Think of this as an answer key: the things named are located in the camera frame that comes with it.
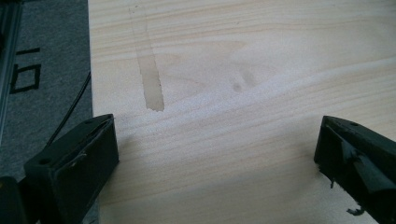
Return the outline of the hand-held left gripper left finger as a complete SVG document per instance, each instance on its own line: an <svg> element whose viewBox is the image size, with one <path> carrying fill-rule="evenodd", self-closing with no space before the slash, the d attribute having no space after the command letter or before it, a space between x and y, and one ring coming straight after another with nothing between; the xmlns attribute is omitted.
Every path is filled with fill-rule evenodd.
<svg viewBox="0 0 396 224"><path fill-rule="evenodd" d="M41 224L79 224L119 163L114 117L81 122L24 164Z"/></svg>

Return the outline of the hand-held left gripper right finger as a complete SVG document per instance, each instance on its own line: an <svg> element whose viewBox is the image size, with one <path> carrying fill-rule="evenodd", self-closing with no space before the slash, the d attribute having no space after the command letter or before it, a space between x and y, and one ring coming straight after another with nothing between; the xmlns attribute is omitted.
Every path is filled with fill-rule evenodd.
<svg viewBox="0 0 396 224"><path fill-rule="evenodd" d="M322 118L314 162L379 224L396 224L396 142L359 123Z"/></svg>

